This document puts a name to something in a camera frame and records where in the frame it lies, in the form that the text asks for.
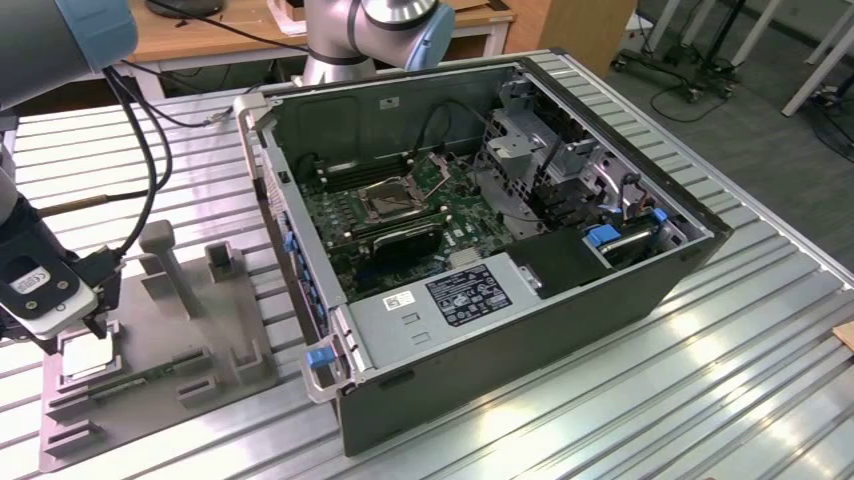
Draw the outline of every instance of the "aluminum table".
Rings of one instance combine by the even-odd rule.
[[[202,256],[214,240],[243,249],[282,380],[51,478],[854,476],[854,353],[831,333],[854,316],[852,274],[577,62],[549,51],[530,56],[737,228],[704,270],[646,319],[346,458],[333,408],[311,403],[298,373],[303,340],[235,123],[170,127],[177,171],[153,218],[175,224],[182,259]],[[161,106],[193,122],[233,98],[210,94]],[[21,188],[37,206],[145,185],[115,107],[25,118],[14,140]],[[86,254],[122,240],[138,210],[127,202],[50,224]],[[5,479],[39,476],[41,359],[33,345],[0,347]]]

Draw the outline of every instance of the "blue tab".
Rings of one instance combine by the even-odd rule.
[[[335,363],[335,350],[333,347],[322,347],[315,350],[310,350],[306,353],[306,361],[309,362],[309,368],[313,370],[333,365]]]
[[[656,220],[658,221],[658,223],[665,223],[665,220],[668,220],[668,212],[661,208],[653,210],[653,215],[656,216]]]
[[[297,235],[294,232],[289,232],[285,235],[285,251],[293,253],[297,250]]]
[[[588,241],[590,244],[600,248],[609,242],[613,242],[621,237],[620,232],[614,228],[614,225],[601,225],[594,227],[588,232]]]

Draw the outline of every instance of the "green circuit board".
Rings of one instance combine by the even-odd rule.
[[[424,199],[422,216],[389,227],[372,224],[372,212],[366,207],[365,195],[361,196],[361,189],[335,193],[303,189],[306,206],[351,302],[450,270],[453,265],[449,257],[454,253],[476,249],[482,257],[488,257],[514,241],[496,211],[477,192],[466,175],[469,169],[461,160],[450,160],[449,179],[437,188],[445,179],[441,167],[426,158],[418,160],[410,185],[417,187],[425,197],[437,189]],[[444,238],[436,253],[405,269],[373,272],[370,268],[365,268],[372,244],[378,236],[437,223],[444,226]],[[362,235],[356,233],[358,231],[372,233]]]

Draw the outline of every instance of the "cable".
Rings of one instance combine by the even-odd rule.
[[[430,106],[430,109],[428,110],[428,116],[425,117],[425,122],[422,124],[422,128],[418,133],[418,138],[416,139],[416,145],[413,146],[413,150],[410,152],[410,155],[413,157],[418,155],[422,148],[425,147],[425,137],[428,136],[428,128],[430,127],[430,122],[437,112],[444,107],[448,109],[448,113],[449,113],[449,127],[446,128],[446,131],[444,134],[444,141],[445,141],[445,137],[448,136],[452,130],[450,124],[453,119],[452,109],[449,108],[449,105],[457,105],[464,110],[466,110],[478,119],[478,121],[486,126],[488,130],[490,130],[493,134],[498,135],[498,131],[496,130],[496,127],[493,126],[490,121],[484,117],[484,115],[481,115],[481,112],[478,112],[478,110],[476,110],[476,108],[472,105],[469,105],[466,102],[457,100],[456,98],[446,98],[444,100],[440,100],[437,103],[434,103]]]
[[[150,75],[154,75],[155,77],[162,78],[163,80],[166,80],[169,82],[173,82],[177,85],[181,85],[181,86],[191,89],[194,92],[209,93],[206,90],[203,90],[202,88],[197,87],[194,84],[187,83],[183,80],[179,80],[178,78],[175,78],[173,75],[170,75],[166,72],[155,72],[153,69],[146,68],[142,65],[138,65],[137,63],[131,62],[130,60],[122,60],[122,63],[126,64],[129,67],[135,68],[141,72],[146,72]]]
[[[209,25],[214,25],[215,27],[222,28],[223,30],[229,30],[231,33],[235,33],[251,40],[255,40],[257,42],[262,42],[266,43],[269,45],[275,45],[277,47],[282,47],[282,48],[287,48],[291,50],[297,50],[299,52],[303,52],[306,54],[309,54],[309,49],[306,47],[301,47],[298,45],[289,45],[287,43],[282,43],[282,42],[277,42],[275,40],[270,40],[269,38],[262,38],[257,35],[253,35],[249,32],[245,32],[243,30],[238,30],[234,27],[230,27],[229,25],[226,25],[225,23],[221,23],[215,20],[211,20],[210,18],[206,18],[203,16],[199,15],[194,15],[193,13],[186,12],[185,10],[182,10],[181,8],[174,7],[173,5],[169,5],[166,3],[163,3],[161,0],[149,0],[149,3],[159,6],[161,8],[165,8],[166,10],[170,10],[175,13],[181,13],[182,15],[185,15],[189,18],[193,18],[195,20],[199,20],[201,22],[207,23]]]
[[[231,63],[226,66],[226,73],[223,73],[223,79],[219,81],[219,85],[214,89],[215,91],[222,90],[226,85],[226,80],[229,80],[229,74],[231,73]]]
[[[823,107],[823,105],[817,103],[809,103],[808,108],[804,109],[804,116],[807,117],[807,121],[811,124],[813,134],[816,135],[819,141],[823,142],[825,147],[828,147],[828,149],[835,152],[843,159],[854,163],[854,158],[851,155],[854,150],[852,148],[852,136],[843,129],[843,126],[836,122],[836,120],[833,120],[833,117],[828,114],[828,111]],[[835,129],[845,136],[845,141],[841,141],[839,137],[835,137],[833,134],[824,130],[823,126],[820,125],[821,118],[825,118],[825,120],[831,121]]]
[[[638,17],[638,29],[641,29],[641,36],[644,37],[644,46],[641,47],[641,54],[646,55],[650,58],[656,58],[656,52],[650,48],[650,39],[646,36],[646,30],[644,29],[644,19],[641,18],[641,15],[636,14],[636,16]]]
[[[183,77],[183,78],[193,78],[197,75],[199,75],[199,72],[202,72],[202,68],[203,67],[197,68],[193,73],[173,72],[173,75],[178,75],[179,77]]]
[[[113,81],[117,83],[117,85],[119,85],[122,90],[125,90],[126,94],[134,99],[134,101],[137,101],[137,103],[139,103],[141,108],[143,109],[143,112],[146,112],[146,115],[149,116],[149,120],[155,126],[155,130],[158,131],[158,136],[161,137],[161,143],[163,144],[163,153],[166,156],[166,171],[163,172],[163,177],[161,178],[161,181],[158,182],[158,186],[155,188],[155,190],[159,192],[166,186],[166,184],[170,182],[170,179],[173,178],[173,169],[175,166],[175,159],[173,157],[173,147],[170,146],[170,140],[166,136],[166,132],[163,131],[163,126],[158,121],[158,117],[153,113],[154,107],[142,98],[142,95],[138,95],[137,92],[127,86],[122,76],[119,75],[119,72],[114,70],[113,72],[107,72],[107,74],[113,77]],[[138,192],[123,193],[121,195],[109,195],[107,200],[109,202],[131,200],[135,198],[145,197],[147,193],[149,193],[147,190],[141,190]]]
[[[125,114],[129,117],[129,122],[131,123],[131,127],[134,128],[134,134],[137,135],[137,140],[139,141],[139,146],[143,150],[143,157],[146,158],[146,167],[149,170],[149,191],[146,193],[146,203],[143,204],[143,210],[139,214],[139,218],[137,219],[137,225],[134,226],[134,230],[131,230],[131,234],[125,239],[125,242],[122,243],[119,248],[115,250],[117,258],[122,259],[127,255],[129,250],[131,250],[134,243],[137,243],[137,240],[143,233],[146,223],[149,222],[151,210],[155,205],[155,194],[158,193],[158,169],[155,165],[155,158],[151,154],[151,147],[149,146],[149,140],[146,139],[143,128],[139,125],[137,114],[134,113],[134,109],[131,108],[129,95],[119,85],[119,80],[117,79],[118,75],[119,73],[113,67],[107,67],[105,69],[105,77],[107,78],[107,83],[110,84],[110,87],[117,94],[117,98],[119,99],[119,103],[122,104],[122,109],[125,110]]]
[[[688,30],[689,25],[692,24],[692,21],[694,20],[694,15],[697,14],[697,9],[700,8],[702,3],[704,3],[704,0],[698,0],[697,3],[694,4],[694,6],[692,7],[692,11],[689,12],[689,16],[685,19],[685,23],[682,24],[682,27],[680,28],[680,33],[677,33],[677,39],[680,41],[682,41],[682,34],[685,34],[685,30]]]
[[[653,95],[653,97],[650,98],[650,108],[653,108],[653,110],[656,111],[656,113],[658,113],[662,117],[665,117],[668,120],[673,120],[674,122],[680,122],[680,123],[696,123],[700,122],[704,118],[706,118],[712,112],[714,112],[716,110],[718,110],[725,104],[726,102],[729,102],[729,98],[725,98],[721,103],[718,103],[714,107],[712,107],[709,110],[706,110],[702,114],[700,114],[697,117],[694,118],[677,118],[672,115],[668,115],[665,112],[662,112],[662,110],[658,108],[658,106],[656,105],[656,100],[658,100],[658,98],[669,93],[673,92],[674,90],[682,88],[685,85],[680,84],[680,85],[674,85],[673,87],[669,87],[666,89],[664,89],[661,92],[658,92],[656,95]]]

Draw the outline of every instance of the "warning label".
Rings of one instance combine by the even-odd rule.
[[[456,327],[513,305],[486,265],[429,283],[428,290]]]

